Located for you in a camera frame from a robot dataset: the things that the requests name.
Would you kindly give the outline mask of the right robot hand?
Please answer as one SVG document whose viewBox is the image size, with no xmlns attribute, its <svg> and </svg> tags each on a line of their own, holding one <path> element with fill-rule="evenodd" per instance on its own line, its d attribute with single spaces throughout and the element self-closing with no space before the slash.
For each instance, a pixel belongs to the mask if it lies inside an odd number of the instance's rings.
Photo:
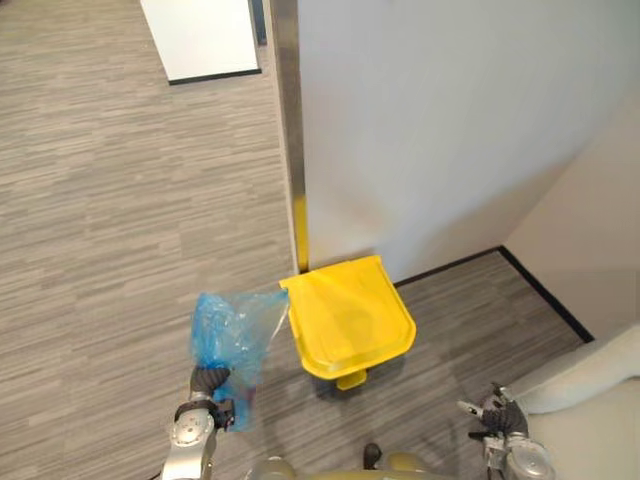
<svg viewBox="0 0 640 480">
<path fill-rule="evenodd" d="M 529 436 L 527 418 L 508 388 L 499 383 L 492 383 L 492 393 L 482 406 L 458 400 L 457 407 L 464 413 L 476 418 L 484 427 L 484 431 L 470 432 L 472 440 L 483 441 L 485 438 L 507 439 L 512 436 Z"/>
</svg>

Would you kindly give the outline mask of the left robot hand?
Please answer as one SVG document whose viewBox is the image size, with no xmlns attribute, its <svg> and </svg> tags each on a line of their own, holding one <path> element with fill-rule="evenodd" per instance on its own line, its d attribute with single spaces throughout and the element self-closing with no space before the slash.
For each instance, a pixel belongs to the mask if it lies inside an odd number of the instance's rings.
<svg viewBox="0 0 640 480">
<path fill-rule="evenodd" d="M 227 367 L 194 367 L 189 383 L 189 399 L 192 401 L 211 400 L 214 402 L 231 399 L 232 394 L 229 388 L 225 387 L 230 375 L 231 370 Z"/>
</svg>

